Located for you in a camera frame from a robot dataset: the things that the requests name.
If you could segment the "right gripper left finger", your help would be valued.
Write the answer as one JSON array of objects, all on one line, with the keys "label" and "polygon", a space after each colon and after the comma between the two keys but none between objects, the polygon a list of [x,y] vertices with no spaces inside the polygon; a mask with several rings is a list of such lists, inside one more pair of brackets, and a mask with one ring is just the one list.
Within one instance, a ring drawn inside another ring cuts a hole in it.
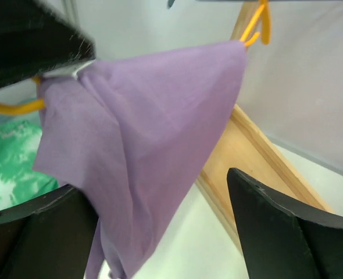
[{"label": "right gripper left finger", "polygon": [[98,216],[65,185],[0,211],[0,279],[83,278]]}]

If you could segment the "purple trousers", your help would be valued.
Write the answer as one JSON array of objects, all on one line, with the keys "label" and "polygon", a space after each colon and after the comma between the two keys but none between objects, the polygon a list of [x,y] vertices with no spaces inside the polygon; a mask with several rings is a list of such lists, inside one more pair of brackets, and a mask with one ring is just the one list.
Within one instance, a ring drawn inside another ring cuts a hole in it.
[{"label": "purple trousers", "polygon": [[34,170],[85,194],[99,220],[85,275],[131,278],[219,141],[246,67],[240,41],[108,62],[38,89]]}]

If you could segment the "yellow plastic hanger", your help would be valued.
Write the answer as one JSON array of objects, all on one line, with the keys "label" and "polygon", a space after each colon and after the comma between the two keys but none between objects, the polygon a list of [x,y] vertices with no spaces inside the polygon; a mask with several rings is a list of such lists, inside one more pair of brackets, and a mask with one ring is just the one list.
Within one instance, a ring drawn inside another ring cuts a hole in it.
[{"label": "yellow plastic hanger", "polygon": [[[245,1],[241,6],[230,39],[241,41],[246,48],[249,48],[257,40],[260,40],[263,45],[267,45],[271,41],[271,32],[270,2],[268,0]],[[36,99],[21,105],[0,103],[0,114],[24,115],[44,107],[43,99]]]}]

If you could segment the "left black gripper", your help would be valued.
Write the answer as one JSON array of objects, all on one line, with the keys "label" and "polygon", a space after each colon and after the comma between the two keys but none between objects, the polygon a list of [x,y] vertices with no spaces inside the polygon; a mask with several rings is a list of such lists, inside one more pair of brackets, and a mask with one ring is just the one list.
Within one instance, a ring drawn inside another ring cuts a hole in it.
[{"label": "left black gripper", "polygon": [[0,1],[0,88],[95,58],[89,37],[42,1]]}]

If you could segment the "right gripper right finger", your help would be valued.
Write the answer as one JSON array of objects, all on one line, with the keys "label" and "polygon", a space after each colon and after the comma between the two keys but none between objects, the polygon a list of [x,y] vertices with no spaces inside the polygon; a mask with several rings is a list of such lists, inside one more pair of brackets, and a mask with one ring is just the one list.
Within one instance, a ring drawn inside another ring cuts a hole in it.
[{"label": "right gripper right finger", "polygon": [[343,216],[237,168],[228,170],[227,185],[249,278],[343,279]]}]

